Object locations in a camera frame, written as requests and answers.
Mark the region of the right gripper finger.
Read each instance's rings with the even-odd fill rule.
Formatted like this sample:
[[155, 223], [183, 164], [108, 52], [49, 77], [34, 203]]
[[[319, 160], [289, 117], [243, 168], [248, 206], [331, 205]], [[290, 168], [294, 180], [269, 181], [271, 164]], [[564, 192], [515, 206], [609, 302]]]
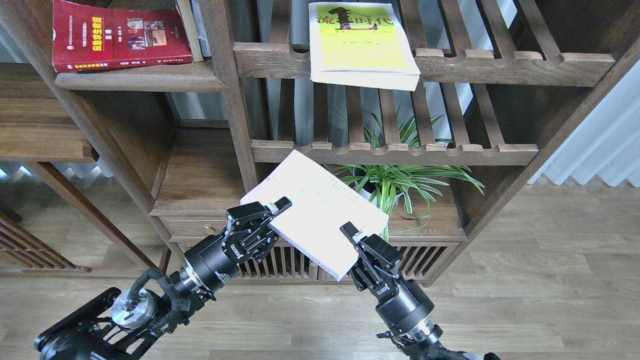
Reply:
[[399, 275], [403, 255], [397, 248], [384, 241], [379, 235], [365, 235], [351, 222], [343, 224], [340, 227], [340, 231], [358, 253], [358, 259], [349, 271], [351, 274], [360, 269], [371, 274], [380, 270], [393, 276]]
[[349, 274], [358, 291], [361, 292], [365, 289], [373, 289], [373, 280], [367, 269], [352, 268], [350, 269]]

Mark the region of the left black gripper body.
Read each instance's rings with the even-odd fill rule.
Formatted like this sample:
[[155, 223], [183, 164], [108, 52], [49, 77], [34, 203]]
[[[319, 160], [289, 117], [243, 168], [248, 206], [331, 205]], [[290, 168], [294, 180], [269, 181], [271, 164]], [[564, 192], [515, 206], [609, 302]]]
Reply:
[[206, 292], [212, 296], [238, 275], [239, 265], [251, 260], [250, 251], [262, 237], [278, 235], [258, 234], [244, 229], [222, 230], [218, 235], [208, 235], [185, 253], [187, 266], [183, 270], [183, 284], [190, 292]]

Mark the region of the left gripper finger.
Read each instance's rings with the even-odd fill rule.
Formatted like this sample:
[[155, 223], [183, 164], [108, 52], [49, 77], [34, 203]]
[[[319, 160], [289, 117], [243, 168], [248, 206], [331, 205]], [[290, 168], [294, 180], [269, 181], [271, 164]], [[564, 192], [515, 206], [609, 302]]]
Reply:
[[274, 203], [263, 205], [259, 202], [246, 203], [226, 210], [227, 226], [224, 234], [232, 231], [251, 230], [257, 234], [266, 235], [276, 233], [269, 227], [269, 223], [281, 212], [292, 207], [292, 202], [283, 196]]
[[269, 237], [265, 235], [265, 237], [261, 237], [256, 246], [254, 246], [254, 249], [250, 251], [250, 258], [256, 260], [258, 264], [261, 264], [278, 240], [279, 235], [270, 235]]

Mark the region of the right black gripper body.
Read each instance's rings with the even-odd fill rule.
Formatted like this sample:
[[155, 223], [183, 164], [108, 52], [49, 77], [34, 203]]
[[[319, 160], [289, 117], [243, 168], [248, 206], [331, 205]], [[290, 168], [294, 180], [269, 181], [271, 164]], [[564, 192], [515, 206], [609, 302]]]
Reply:
[[435, 325], [429, 314], [434, 309], [423, 289], [402, 275], [375, 269], [379, 279], [368, 289], [378, 300], [375, 311], [387, 325], [393, 337], [434, 337]]

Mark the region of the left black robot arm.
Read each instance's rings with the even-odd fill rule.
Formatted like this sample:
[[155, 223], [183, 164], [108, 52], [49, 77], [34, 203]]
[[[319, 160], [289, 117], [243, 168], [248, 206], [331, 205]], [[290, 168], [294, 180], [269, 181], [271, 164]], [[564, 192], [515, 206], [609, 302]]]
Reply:
[[291, 207], [247, 203], [227, 210], [227, 227], [185, 253], [186, 266], [165, 275], [147, 269], [126, 291], [111, 287], [39, 335], [42, 360], [137, 360], [162, 335], [215, 299], [249, 260], [262, 262], [278, 240], [269, 223]]

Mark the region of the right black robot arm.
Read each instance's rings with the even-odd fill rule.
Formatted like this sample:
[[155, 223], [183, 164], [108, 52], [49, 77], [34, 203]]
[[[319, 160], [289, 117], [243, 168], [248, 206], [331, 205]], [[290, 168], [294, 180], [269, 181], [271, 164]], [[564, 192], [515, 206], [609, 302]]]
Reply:
[[388, 327], [377, 338], [388, 338], [412, 360], [478, 360], [466, 351], [452, 351], [440, 342], [442, 330], [430, 321], [434, 309], [420, 285], [401, 272], [402, 253], [376, 234], [365, 235], [352, 223], [340, 227], [358, 253], [349, 271], [359, 291], [368, 289], [377, 299], [377, 314]]

